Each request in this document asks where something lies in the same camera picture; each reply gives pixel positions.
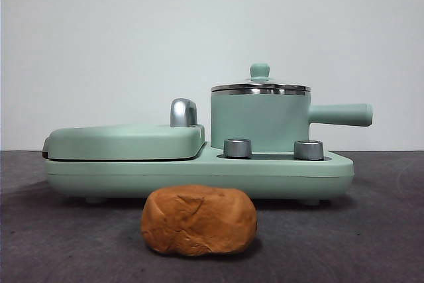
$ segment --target white wall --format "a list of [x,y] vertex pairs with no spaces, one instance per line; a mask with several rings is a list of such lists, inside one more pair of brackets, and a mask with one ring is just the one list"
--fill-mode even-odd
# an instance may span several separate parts
[[313,88],[316,104],[369,102],[371,127],[313,125],[332,150],[424,149],[424,0],[1,0],[2,149],[54,129],[167,123],[213,85],[248,76]]

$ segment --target gray surface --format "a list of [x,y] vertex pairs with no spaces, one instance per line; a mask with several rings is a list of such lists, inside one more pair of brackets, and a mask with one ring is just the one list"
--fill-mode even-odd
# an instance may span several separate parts
[[424,152],[341,152],[347,195],[319,207],[256,200],[241,255],[161,256],[143,243],[144,200],[87,205],[45,181],[40,152],[2,152],[2,282],[424,282]]

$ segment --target mint green appliance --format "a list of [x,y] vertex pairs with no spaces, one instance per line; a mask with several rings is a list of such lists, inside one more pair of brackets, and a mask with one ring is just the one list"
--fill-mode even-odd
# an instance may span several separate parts
[[268,73],[267,65],[256,64],[247,87],[212,89],[212,143],[205,142],[196,104],[188,99],[172,102],[166,125],[54,131],[43,148],[48,182],[91,203],[145,198],[155,189],[183,184],[306,204],[343,195],[354,176],[353,162],[309,141],[309,124],[367,126],[371,107],[312,107],[308,87],[277,84]]

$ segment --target mint green pot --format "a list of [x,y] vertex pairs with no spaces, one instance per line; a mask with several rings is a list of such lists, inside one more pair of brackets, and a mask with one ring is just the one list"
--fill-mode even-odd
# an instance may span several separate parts
[[212,147],[225,139],[250,139],[254,152],[290,152],[295,141],[309,140],[311,123],[369,126],[369,104],[311,105],[310,88],[277,84],[267,64],[254,64],[243,84],[212,88]]

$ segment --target silver knob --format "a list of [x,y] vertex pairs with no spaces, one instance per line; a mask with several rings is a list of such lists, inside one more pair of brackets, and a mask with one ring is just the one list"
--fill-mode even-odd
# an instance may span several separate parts
[[324,159],[323,142],[296,141],[293,157],[302,160],[322,160]]
[[250,158],[252,156],[250,139],[226,139],[224,141],[224,156],[229,158]]

